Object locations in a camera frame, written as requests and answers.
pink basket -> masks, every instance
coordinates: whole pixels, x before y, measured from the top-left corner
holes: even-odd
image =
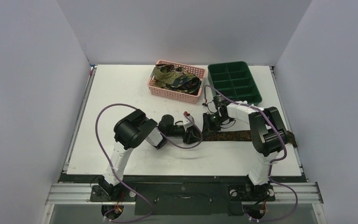
[[[157,64],[173,64],[175,66],[175,68],[184,67],[188,72],[193,73],[198,78],[200,78],[202,83],[201,83],[200,89],[198,90],[198,94],[195,96],[195,95],[190,95],[190,94],[186,94],[186,93],[181,93],[181,92],[176,92],[176,91],[172,91],[172,90],[166,90],[163,88],[154,87],[152,85],[155,83],[155,79],[153,77],[153,74],[151,74],[149,81],[147,81],[147,86],[149,87],[151,94],[156,95],[156,96],[165,97],[165,98],[175,99],[175,100],[179,100],[179,101],[183,101],[183,102],[187,102],[187,103],[196,104],[198,97],[201,96],[202,85],[204,84],[204,78],[205,78],[205,75],[207,74],[207,70],[189,66],[189,65],[185,65],[185,64],[179,64],[179,63],[163,61],[163,60],[159,60],[157,62]]]

white wall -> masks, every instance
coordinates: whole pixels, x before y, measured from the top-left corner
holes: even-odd
[[[54,0],[0,0],[0,223],[39,223],[90,67]]]
[[[311,0],[58,0],[92,63],[275,65]]]
[[[328,222],[358,223],[358,1],[313,0],[275,73]]]

green plastic organizer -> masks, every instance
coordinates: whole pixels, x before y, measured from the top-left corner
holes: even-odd
[[[208,66],[209,83],[234,101],[258,105],[263,99],[246,62],[228,62]]]

camouflage clothing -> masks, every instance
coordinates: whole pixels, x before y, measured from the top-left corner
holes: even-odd
[[[153,69],[156,80],[153,86],[172,91],[197,95],[201,80],[183,67],[175,68],[172,64],[159,64]]]

white tabletop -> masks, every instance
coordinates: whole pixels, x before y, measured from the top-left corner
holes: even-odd
[[[202,128],[203,95],[197,104],[153,96],[146,85],[153,65],[98,65],[83,118],[77,134],[67,174],[102,174],[108,162],[95,137],[95,119],[102,108],[113,103],[135,106],[146,116],[159,122],[165,114],[171,114],[175,121],[183,119],[183,111],[193,115],[196,124]],[[274,81],[268,66],[250,66],[250,70],[263,97],[260,107],[275,106],[281,111],[286,123]],[[212,93],[207,88],[208,101]],[[114,125],[133,109],[118,106],[104,112],[99,120],[99,135],[107,153],[113,152]],[[249,130],[249,125],[237,121],[225,131]],[[181,139],[176,143],[185,146]],[[293,146],[287,144],[288,156],[273,166],[274,176],[300,176],[300,168]],[[156,150],[144,141],[135,148],[125,168],[125,175],[203,175],[203,176],[242,176],[248,175],[256,160],[256,150],[251,142],[202,142],[193,150],[182,150],[167,143]]]

